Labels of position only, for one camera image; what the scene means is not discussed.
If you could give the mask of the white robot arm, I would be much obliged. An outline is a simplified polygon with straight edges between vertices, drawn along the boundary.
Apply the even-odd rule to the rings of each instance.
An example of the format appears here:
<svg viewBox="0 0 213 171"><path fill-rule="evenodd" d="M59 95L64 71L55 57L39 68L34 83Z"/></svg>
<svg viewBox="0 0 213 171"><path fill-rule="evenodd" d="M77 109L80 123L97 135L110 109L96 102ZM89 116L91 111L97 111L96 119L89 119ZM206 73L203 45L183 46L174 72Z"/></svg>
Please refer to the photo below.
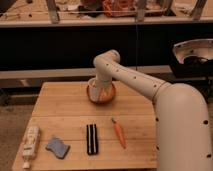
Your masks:
<svg viewBox="0 0 213 171"><path fill-rule="evenodd" d="M98 86L117 79L152 101L157 171L213 171L208 107L196 88L124 67L115 50L96 56L94 66Z"/></svg>

